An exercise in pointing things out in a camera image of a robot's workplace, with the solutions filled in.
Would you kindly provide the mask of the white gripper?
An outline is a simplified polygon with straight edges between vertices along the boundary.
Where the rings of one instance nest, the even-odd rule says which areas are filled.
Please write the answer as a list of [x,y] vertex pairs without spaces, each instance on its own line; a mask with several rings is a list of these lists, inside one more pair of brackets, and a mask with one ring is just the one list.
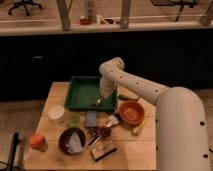
[[105,77],[102,77],[101,80],[100,80],[100,93],[101,93],[101,96],[106,99],[108,98],[112,93],[113,91],[116,89],[116,83],[105,78]]

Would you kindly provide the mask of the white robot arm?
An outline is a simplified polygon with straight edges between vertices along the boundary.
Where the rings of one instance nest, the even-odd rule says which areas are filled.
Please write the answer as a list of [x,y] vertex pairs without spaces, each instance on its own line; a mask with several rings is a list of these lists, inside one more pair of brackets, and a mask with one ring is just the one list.
[[211,171],[205,109],[190,89],[168,87],[124,71],[115,57],[102,63],[101,96],[119,84],[156,107],[156,170]]

